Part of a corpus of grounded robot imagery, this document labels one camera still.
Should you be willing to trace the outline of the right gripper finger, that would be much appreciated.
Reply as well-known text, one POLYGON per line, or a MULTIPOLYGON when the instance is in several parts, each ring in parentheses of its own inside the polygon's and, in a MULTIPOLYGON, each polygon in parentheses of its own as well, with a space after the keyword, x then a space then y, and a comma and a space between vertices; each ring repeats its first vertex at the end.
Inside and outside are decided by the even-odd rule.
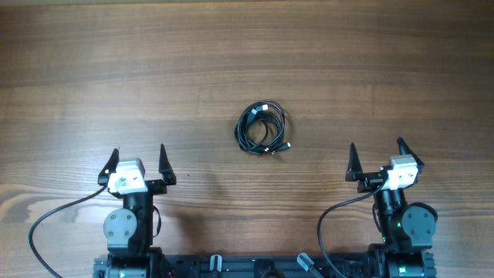
POLYGON ((349 161, 345 181, 359 181, 363 178, 364 173, 360 164, 360 159, 357 153, 354 142, 350 144, 349 161))
POLYGON ((405 140, 402 137, 398 137, 397 144, 400 155, 406 155, 406 154, 411 155, 415 159, 418 169, 422 170, 423 167, 425 166, 424 162, 409 148, 409 146, 406 144, 405 140))

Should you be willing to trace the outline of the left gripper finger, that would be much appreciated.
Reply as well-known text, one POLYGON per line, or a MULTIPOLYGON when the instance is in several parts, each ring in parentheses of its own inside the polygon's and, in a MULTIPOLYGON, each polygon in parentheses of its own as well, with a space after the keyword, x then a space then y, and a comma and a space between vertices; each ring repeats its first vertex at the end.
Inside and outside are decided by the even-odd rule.
POLYGON ((158 172, 161 174, 163 181, 166 185, 177 184, 176 175, 173 171, 173 168, 170 165, 170 162, 167 157, 167 152, 163 144, 161 144, 160 146, 158 172))
POLYGON ((114 148, 109 160, 107 161, 101 172, 98 174, 97 183, 100 186, 108 185, 110 176, 116 172, 119 160, 119 150, 117 148, 114 148))

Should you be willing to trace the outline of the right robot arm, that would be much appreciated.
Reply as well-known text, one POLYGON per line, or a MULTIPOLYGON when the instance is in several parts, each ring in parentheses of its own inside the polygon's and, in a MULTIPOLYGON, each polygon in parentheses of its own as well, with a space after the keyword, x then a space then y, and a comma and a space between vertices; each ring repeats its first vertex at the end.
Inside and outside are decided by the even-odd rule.
POLYGON ((355 144, 350 145, 346 181, 356 181, 359 193, 371 193, 373 216, 382 243, 366 252, 366 274, 370 277, 437 276, 432 248, 438 213, 423 202, 409 203, 404 190, 418 182, 424 162, 403 138, 397 139, 399 154, 376 172, 365 173, 355 144))

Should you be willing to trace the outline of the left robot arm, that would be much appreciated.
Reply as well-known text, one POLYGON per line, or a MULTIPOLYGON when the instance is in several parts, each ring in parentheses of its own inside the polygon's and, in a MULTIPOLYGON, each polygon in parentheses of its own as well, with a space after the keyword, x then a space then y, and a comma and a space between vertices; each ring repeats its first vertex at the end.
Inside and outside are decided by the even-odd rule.
POLYGON ((161 178, 145 179, 145 168, 139 158, 121 161, 114 149, 98 175, 98 184, 123 201, 123 207, 112 211, 103 223, 108 256, 94 261, 93 276, 99 278, 175 277, 174 267, 165 258, 153 239, 161 223, 153 226, 155 195, 167 193, 167 186, 176 185, 177 178, 160 146, 158 172, 161 178))

